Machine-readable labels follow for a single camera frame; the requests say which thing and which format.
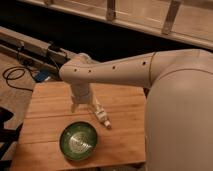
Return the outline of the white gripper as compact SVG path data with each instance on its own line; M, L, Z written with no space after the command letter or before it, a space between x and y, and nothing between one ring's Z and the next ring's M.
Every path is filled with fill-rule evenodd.
M96 112L96 103L92 101L92 90L89 83L71 84L71 97L73 104L71 105L71 113L75 113L79 104L87 104L89 110Z

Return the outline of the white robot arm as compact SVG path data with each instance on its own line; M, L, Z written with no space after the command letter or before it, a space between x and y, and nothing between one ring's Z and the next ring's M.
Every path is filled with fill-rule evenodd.
M213 171L213 53L152 52L95 63L80 53L60 68L75 105L92 101L91 83L147 88L147 171Z

